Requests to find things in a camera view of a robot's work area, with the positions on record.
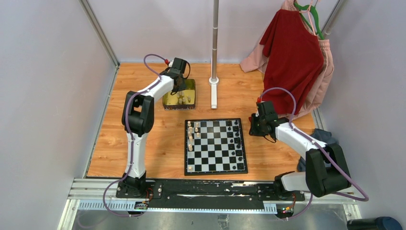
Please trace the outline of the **black white chessboard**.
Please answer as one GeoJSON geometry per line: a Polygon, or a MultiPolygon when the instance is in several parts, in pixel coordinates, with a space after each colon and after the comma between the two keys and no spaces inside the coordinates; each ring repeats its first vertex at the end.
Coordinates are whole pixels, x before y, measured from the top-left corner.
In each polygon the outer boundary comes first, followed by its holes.
{"type": "Polygon", "coordinates": [[[184,175],[247,174],[248,164],[241,118],[185,120],[184,175]],[[240,136],[235,137],[234,126],[240,136]],[[193,136],[193,151],[188,151],[189,136],[193,136]]]}

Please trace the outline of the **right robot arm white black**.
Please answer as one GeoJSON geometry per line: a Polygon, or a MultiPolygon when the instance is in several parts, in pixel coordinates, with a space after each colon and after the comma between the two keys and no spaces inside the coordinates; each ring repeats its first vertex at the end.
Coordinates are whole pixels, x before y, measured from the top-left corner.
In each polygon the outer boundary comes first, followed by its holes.
{"type": "Polygon", "coordinates": [[[299,130],[287,118],[279,118],[270,101],[257,102],[256,107],[257,113],[250,118],[249,134],[283,142],[305,160],[305,171],[286,172],[275,177],[273,193],[276,198],[286,200],[294,191],[310,192],[316,197],[350,191],[350,173],[339,144],[319,141],[299,130]]]}

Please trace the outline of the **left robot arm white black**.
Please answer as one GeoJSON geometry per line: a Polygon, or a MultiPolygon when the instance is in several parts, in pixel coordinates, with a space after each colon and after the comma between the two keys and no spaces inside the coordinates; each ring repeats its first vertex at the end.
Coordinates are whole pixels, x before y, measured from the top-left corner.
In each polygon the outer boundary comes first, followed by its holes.
{"type": "Polygon", "coordinates": [[[129,91],[125,98],[122,124],[127,134],[128,155],[125,173],[118,189],[127,195],[141,198],[146,194],[146,142],[154,125],[155,102],[167,93],[175,94],[186,87],[190,70],[188,61],[174,58],[164,60],[167,67],[156,73],[157,78],[144,89],[129,91]]]}

